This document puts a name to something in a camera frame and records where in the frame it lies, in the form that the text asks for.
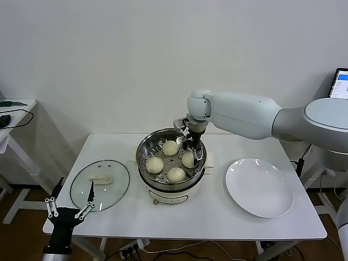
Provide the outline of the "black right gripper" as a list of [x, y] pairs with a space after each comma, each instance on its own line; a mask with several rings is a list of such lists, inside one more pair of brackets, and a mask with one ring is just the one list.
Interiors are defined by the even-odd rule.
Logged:
[[202, 135], [202, 132], [190, 132], [186, 137], [181, 135], [177, 138], [177, 144], [180, 149], [187, 150], [188, 147], [193, 149], [192, 156], [194, 166], [196, 166], [198, 162], [203, 159], [203, 148], [201, 148], [200, 145]]

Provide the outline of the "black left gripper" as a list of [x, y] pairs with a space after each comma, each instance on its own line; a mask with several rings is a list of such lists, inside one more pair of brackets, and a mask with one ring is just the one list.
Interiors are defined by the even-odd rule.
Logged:
[[81, 210], [67, 207], [57, 208], [56, 199], [63, 188], [64, 179], [62, 177], [59, 180], [53, 188], [51, 196], [45, 199], [48, 219], [53, 224], [53, 231], [49, 241], [50, 246], [69, 247], [74, 228], [81, 223], [80, 219], [84, 219], [95, 207], [95, 182], [91, 181], [87, 203]]

